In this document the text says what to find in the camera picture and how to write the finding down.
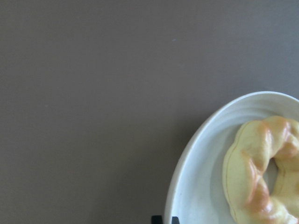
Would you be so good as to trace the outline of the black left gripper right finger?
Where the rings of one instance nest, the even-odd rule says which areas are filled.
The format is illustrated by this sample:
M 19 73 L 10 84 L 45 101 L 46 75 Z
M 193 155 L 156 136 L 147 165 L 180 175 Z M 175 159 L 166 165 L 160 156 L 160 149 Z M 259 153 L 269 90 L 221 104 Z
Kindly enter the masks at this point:
M 171 224 L 179 224 L 179 218 L 178 217 L 172 217 Z

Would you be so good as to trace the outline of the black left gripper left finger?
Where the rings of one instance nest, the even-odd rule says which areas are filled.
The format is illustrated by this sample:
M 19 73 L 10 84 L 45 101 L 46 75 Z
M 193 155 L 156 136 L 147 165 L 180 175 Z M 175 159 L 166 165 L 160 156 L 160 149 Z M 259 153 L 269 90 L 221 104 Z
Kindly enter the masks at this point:
M 152 216 L 151 217 L 151 224 L 163 224 L 162 216 Z

